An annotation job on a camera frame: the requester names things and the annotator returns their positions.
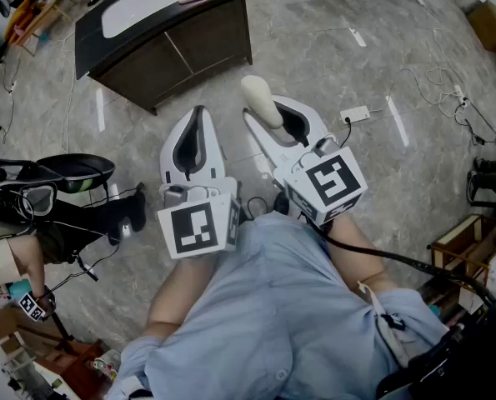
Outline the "black backpack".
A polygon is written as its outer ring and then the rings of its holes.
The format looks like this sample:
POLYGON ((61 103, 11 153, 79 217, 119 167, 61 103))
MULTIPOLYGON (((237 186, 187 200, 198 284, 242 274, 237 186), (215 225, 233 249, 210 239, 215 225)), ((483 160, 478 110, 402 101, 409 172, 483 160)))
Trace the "black backpack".
POLYGON ((496 400, 496 298, 483 316, 383 379, 376 400, 496 400))

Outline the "dark wooden vanity cabinet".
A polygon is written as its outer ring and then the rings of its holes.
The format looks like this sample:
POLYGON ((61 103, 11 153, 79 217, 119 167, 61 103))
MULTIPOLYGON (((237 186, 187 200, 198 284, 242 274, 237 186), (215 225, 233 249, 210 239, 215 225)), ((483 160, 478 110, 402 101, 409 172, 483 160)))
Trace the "dark wooden vanity cabinet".
POLYGON ((104 0, 75 27, 75 72, 145 111, 235 59, 253 60, 246 0, 178 2, 116 37, 103 36, 104 0))

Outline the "white power strip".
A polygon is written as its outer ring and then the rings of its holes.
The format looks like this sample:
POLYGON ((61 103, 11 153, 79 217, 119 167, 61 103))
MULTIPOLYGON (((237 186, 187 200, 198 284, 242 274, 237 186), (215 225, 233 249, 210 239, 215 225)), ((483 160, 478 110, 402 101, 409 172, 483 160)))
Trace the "white power strip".
POLYGON ((366 106, 353 107, 340 112, 340 116, 345 123, 356 123, 370 118, 370 111, 366 106))

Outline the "white sink basin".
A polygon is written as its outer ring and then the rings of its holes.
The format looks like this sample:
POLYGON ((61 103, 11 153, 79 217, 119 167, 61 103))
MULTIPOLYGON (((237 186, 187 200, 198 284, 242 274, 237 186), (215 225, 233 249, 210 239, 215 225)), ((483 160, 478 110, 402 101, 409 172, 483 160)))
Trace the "white sink basin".
POLYGON ((105 38, 114 38, 144 18, 176 3, 178 0, 117 0, 103 12, 105 38))

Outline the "person's light blue shirt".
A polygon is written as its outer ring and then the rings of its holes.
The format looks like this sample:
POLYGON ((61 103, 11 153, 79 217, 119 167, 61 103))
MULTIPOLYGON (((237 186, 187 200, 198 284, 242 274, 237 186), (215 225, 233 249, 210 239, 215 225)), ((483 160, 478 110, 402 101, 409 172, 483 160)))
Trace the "person's light blue shirt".
POLYGON ((413 289, 353 293, 328 244, 279 212, 239 229, 182 326, 123 350, 107 400, 375 400, 447 328, 413 289))

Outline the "person's left forearm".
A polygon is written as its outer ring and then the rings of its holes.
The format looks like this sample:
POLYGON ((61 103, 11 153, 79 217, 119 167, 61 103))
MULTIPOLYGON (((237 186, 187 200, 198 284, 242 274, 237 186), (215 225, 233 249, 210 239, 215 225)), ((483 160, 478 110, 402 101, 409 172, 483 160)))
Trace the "person's left forearm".
POLYGON ((164 340, 183 324, 213 277, 217 257, 180 259, 156 292, 143 336, 164 340))

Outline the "black office chair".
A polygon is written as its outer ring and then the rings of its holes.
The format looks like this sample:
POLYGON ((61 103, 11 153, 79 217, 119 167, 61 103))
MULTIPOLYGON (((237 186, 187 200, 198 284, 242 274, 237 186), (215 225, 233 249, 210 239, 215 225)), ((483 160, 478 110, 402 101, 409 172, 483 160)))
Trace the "black office chair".
POLYGON ((29 290, 46 316, 55 309, 45 285, 45 267, 73 263, 100 238, 116 247, 122 226, 134 232, 146 224, 144 186, 115 198, 78 206, 61 199, 57 174, 38 161, 0 158, 0 286, 28 280, 29 290))

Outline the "cardboard box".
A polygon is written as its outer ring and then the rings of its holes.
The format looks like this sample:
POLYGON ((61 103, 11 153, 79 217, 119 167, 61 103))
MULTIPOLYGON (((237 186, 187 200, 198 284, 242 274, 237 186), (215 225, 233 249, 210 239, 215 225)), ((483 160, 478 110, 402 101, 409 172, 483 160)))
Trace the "cardboard box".
POLYGON ((490 1, 481 2, 467 15, 467 19, 483 48, 496 53, 496 5, 490 1))

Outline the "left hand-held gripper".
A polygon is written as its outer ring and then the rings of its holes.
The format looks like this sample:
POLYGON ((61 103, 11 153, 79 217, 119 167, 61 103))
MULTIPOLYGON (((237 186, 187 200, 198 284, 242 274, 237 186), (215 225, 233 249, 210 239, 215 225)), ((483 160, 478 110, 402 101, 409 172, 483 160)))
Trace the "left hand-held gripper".
POLYGON ((225 176, 223 153, 209 110, 198 105, 169 133, 159 156, 164 209, 158 220, 173 259, 236 248, 238 183, 225 176), (206 182, 173 183, 207 180, 206 182))

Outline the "wooden shelf rack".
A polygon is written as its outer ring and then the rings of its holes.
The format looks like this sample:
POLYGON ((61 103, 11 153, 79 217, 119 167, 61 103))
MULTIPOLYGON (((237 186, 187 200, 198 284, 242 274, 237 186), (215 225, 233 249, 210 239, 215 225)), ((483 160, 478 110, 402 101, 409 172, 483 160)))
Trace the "wooden shelf rack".
POLYGON ((435 267, 461 273, 485 285, 496 255, 496 217, 470 214, 428 249, 435 267))

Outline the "person's right forearm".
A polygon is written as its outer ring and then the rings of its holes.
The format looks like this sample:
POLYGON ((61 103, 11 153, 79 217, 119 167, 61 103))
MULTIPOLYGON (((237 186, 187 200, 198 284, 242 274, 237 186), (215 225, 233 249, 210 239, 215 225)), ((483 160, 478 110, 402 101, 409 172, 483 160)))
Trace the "person's right forearm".
MULTIPOLYGON (((356 225, 349 213, 333 220, 328 236, 334 241, 358 248, 374 249, 374 245, 356 225)), ((369 302, 369 294, 360 290, 359 284, 368 286, 374 293, 397 288, 388 275, 381 257, 353 252, 328 243, 330 259, 346 286, 360 298, 369 302)))

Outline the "cream soap bar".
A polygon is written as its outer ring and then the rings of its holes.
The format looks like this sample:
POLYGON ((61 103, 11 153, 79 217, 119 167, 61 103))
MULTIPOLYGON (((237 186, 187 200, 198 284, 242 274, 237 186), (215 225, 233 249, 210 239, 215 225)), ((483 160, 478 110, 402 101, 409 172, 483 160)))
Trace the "cream soap bar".
POLYGON ((272 129, 283 125, 283 116, 273 100, 268 83, 259 76, 247 75, 241 82, 241 91, 248 107, 272 129))

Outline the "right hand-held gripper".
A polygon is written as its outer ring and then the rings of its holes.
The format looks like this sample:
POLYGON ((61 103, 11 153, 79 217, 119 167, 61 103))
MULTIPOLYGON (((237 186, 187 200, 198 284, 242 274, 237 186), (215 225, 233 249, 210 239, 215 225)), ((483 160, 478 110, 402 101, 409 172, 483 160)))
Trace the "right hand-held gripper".
POLYGON ((243 110, 244 122, 277 167, 274 176, 287 197, 320 228, 353 208, 367 183, 351 149, 325 137, 329 130, 312 107, 281 95, 273 101, 283 118, 281 127, 270 127, 248 109, 243 110))

